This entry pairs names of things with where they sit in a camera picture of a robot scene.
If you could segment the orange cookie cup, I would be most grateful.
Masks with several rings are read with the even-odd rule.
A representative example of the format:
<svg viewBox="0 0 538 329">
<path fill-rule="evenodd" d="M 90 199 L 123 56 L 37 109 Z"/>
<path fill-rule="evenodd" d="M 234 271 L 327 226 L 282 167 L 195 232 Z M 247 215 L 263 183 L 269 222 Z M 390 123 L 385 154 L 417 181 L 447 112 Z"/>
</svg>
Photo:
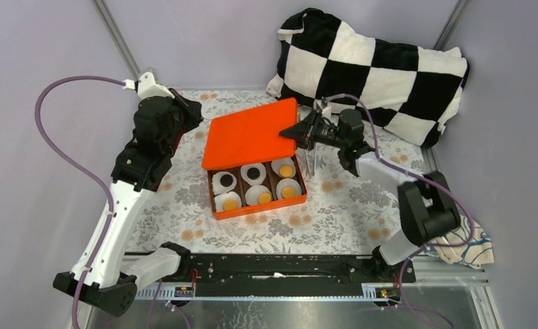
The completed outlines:
<svg viewBox="0 0 538 329">
<path fill-rule="evenodd" d="M 258 204 L 267 204 L 272 201 L 272 194 L 269 192 L 263 192 L 257 197 Z"/>
<path fill-rule="evenodd" d="M 292 166 L 285 164 L 278 169 L 278 173 L 282 178 L 291 178 L 295 175 L 295 170 Z"/>
<path fill-rule="evenodd" d="M 222 203 L 224 211 L 231 211 L 239 208 L 239 203 L 235 199 L 227 199 Z"/>
<path fill-rule="evenodd" d="M 295 197 L 297 195 L 296 190 L 292 186 L 286 186 L 281 191 L 281 196 L 283 199 L 288 199 Z"/>
</svg>

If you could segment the black cookie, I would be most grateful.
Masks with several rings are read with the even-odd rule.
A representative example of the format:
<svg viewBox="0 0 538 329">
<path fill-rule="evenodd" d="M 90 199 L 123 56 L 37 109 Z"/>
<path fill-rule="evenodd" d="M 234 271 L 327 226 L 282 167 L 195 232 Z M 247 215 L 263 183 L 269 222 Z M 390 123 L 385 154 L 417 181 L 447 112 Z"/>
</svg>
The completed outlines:
<svg viewBox="0 0 538 329">
<path fill-rule="evenodd" d="M 257 168 L 257 167 L 249 167 L 247 170 L 246 170 L 246 176 L 250 179 L 250 180 L 257 180 L 260 178 L 260 170 Z"/>
<path fill-rule="evenodd" d="M 223 174 L 220 177 L 219 182 L 223 187 L 230 187 L 234 182 L 234 178 L 230 174 Z"/>
</svg>

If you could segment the orange box lid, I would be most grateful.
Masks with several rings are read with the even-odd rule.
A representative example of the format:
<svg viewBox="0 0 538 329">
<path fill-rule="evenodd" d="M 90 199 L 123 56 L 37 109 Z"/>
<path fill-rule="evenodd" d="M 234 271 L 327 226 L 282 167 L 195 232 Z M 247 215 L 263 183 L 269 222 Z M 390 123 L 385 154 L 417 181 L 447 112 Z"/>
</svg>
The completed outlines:
<svg viewBox="0 0 538 329">
<path fill-rule="evenodd" d="M 288 98 L 213 119 L 201 166 L 207 171 L 288 158 L 295 141 L 280 132 L 297 123 L 297 101 Z"/>
</svg>

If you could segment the orange cookie box base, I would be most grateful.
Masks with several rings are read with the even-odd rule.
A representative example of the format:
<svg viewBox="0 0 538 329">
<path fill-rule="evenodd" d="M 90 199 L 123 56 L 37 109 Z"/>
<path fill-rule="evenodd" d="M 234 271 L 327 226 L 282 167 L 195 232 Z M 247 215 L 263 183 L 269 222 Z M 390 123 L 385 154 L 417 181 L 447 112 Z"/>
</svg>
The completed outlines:
<svg viewBox="0 0 538 329">
<path fill-rule="evenodd" d="M 302 204 L 308 196 L 295 156 L 207 174 L 212 215 L 217 220 Z"/>
</svg>

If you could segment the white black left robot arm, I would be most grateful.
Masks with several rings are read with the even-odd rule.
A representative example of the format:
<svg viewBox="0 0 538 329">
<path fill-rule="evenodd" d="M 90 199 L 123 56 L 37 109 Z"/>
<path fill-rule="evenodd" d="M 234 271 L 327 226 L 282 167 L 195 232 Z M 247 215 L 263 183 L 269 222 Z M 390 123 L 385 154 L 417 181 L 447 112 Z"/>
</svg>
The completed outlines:
<svg viewBox="0 0 538 329">
<path fill-rule="evenodd" d="M 53 281 L 72 297 L 73 321 L 80 303 L 119 317 L 151 283 L 166 277 L 181 282 L 193 274 L 190 251 L 171 242 L 126 267 L 122 260 L 138 214 L 160 188 L 183 135 L 202 122 L 201 104 L 160 84 L 153 69 L 119 85 L 140 99 L 132 138 L 115 160 L 111 181 L 101 183 L 107 202 L 84 253 Z"/>
</svg>

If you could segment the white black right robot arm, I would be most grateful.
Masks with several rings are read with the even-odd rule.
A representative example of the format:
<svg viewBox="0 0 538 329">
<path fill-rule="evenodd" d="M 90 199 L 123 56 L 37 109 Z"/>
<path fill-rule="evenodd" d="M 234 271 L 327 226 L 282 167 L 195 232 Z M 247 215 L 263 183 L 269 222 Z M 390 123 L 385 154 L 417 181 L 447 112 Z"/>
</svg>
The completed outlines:
<svg viewBox="0 0 538 329">
<path fill-rule="evenodd" d="M 399 263 L 431 240 L 458 229 L 461 216 L 443 174 L 416 173 L 385 162 L 365 141 L 364 130 L 361 113 L 345 109 L 336 124 L 314 111 L 279 135 L 302 149 L 312 150 L 317 143 L 338 148 L 346 171 L 375 181 L 397 197 L 400 229 L 372 252 L 372 276 L 388 282 L 398 274 Z"/>
</svg>

